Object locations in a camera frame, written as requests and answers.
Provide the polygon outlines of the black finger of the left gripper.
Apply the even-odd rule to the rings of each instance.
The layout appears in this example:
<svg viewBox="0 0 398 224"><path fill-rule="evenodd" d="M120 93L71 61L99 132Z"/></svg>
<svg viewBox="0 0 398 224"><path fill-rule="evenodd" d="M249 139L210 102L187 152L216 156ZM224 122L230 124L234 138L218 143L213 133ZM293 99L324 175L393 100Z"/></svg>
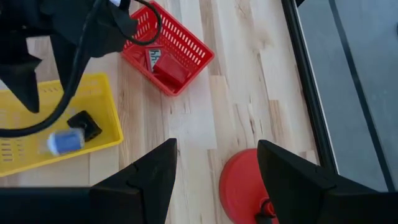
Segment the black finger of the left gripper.
<svg viewBox="0 0 398 224"><path fill-rule="evenodd" d="M73 68L73 60L76 51L76 45L69 42L67 39L60 35L51 35L50 41L53 48L53 55L58 70L58 75L65 90L71 80L71 71ZM73 91L76 92L85 67L87 66L90 57L84 53L78 66L78 76L74 83Z"/></svg>
<svg viewBox="0 0 398 224"><path fill-rule="evenodd" d="M1 81L32 113L40 107L35 69L41 61L29 53L25 39L1 39Z"/></svg>

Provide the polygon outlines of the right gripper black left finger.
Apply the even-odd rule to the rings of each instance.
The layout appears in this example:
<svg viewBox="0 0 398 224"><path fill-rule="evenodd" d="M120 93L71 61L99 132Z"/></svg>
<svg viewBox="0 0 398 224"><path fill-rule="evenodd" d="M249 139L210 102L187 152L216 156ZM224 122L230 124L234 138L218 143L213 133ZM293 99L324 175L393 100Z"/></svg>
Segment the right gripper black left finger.
<svg viewBox="0 0 398 224"><path fill-rule="evenodd" d="M177 140L170 138L90 189L90 223L164 224L175 183Z"/></svg>

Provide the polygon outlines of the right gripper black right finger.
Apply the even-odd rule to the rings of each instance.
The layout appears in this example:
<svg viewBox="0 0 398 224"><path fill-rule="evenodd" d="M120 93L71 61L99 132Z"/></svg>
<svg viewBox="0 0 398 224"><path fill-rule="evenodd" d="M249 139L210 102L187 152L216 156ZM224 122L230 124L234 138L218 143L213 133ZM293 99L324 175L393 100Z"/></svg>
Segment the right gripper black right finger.
<svg viewBox="0 0 398 224"><path fill-rule="evenodd" d="M257 159L280 223L397 223L397 192L378 192L266 140Z"/></svg>

